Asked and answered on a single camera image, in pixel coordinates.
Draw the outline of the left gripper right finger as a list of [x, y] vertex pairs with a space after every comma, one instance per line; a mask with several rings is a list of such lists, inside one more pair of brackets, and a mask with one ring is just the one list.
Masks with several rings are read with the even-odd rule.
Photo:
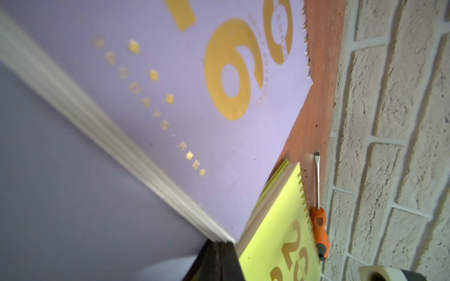
[[245, 281], [234, 244], [231, 242], [220, 243], [220, 280]]

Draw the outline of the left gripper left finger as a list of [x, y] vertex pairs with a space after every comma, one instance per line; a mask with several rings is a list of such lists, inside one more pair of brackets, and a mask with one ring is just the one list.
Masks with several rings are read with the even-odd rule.
[[219, 281], [220, 271], [220, 243], [208, 240], [183, 281]]

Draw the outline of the green calendar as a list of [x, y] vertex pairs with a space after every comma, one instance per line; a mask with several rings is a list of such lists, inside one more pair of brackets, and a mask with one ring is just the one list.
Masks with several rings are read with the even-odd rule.
[[235, 249], [247, 281], [320, 280], [299, 164], [284, 160], [270, 177]]

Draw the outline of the purple calendar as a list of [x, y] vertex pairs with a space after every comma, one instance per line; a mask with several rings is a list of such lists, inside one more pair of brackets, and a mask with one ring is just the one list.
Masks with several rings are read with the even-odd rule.
[[312, 85], [303, 1], [2, 1], [1, 279], [180, 281]]

